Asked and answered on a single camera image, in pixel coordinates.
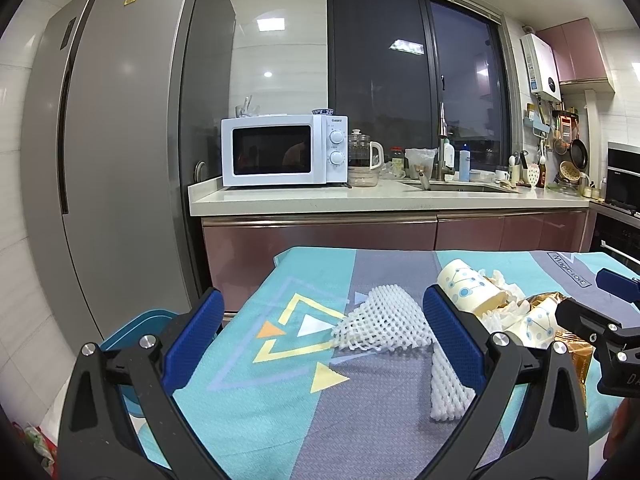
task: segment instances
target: oven handle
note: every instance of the oven handle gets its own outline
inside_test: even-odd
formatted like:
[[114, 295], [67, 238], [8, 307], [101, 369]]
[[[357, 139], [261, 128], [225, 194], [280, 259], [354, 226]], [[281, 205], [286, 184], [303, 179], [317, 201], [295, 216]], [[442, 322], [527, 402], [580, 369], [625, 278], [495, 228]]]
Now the oven handle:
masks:
[[622, 170], [622, 168], [614, 168], [612, 166], [609, 166], [609, 169], [612, 171], [619, 171], [620, 173], [626, 173], [628, 175], [640, 176], [640, 173], [636, 173], [635, 171]]
[[604, 240], [600, 240], [600, 245], [605, 248], [608, 249], [609, 251], [613, 251], [616, 254], [619, 254], [620, 256], [624, 256], [627, 260], [631, 260], [633, 263], [640, 265], [640, 260], [636, 260], [635, 258], [629, 256], [628, 254], [623, 253], [622, 251], [611, 247], [610, 245], [607, 245], [607, 243]]

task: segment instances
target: kettle handle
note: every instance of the kettle handle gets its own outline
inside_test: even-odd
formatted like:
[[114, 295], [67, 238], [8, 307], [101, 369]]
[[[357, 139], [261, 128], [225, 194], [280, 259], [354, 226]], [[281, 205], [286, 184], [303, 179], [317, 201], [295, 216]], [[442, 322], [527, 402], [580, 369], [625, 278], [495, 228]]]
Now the kettle handle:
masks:
[[[375, 165], [373, 164], [373, 148], [376, 148], [378, 150], [378, 163]], [[382, 147], [382, 144], [372, 140], [369, 143], [369, 169], [377, 170], [384, 163], [385, 163], [385, 152], [384, 152], [384, 148]]]

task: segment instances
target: blue bottle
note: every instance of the blue bottle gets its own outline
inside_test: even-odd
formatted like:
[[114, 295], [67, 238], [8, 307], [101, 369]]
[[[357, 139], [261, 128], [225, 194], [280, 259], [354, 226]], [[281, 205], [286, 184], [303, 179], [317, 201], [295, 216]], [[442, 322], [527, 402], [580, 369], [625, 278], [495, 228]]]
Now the blue bottle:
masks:
[[469, 182], [469, 168], [471, 167], [471, 152], [465, 144], [460, 150], [460, 182]]

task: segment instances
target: sink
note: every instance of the sink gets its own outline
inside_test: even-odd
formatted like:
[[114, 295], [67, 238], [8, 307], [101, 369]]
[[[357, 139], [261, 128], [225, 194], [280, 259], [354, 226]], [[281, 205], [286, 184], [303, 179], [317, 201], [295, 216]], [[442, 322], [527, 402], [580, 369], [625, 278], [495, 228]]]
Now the sink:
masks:
[[[405, 186], [422, 190], [420, 182], [403, 182]], [[484, 186], [483, 184], [469, 184], [461, 182], [430, 182], [430, 191], [471, 191], [475, 193], [517, 193], [516, 190], [504, 189], [496, 186]]]

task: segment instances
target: white countertop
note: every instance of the white countertop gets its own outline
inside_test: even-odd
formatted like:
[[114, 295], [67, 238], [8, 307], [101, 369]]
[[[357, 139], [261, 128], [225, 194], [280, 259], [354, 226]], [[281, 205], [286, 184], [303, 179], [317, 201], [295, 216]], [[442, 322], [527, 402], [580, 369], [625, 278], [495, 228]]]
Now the white countertop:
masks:
[[[491, 186], [484, 183], [465, 185]], [[424, 191], [393, 180], [376, 187], [225, 188], [214, 178], [189, 186], [192, 216], [418, 211], [451, 209], [587, 208], [589, 199], [548, 189], [518, 193]]]

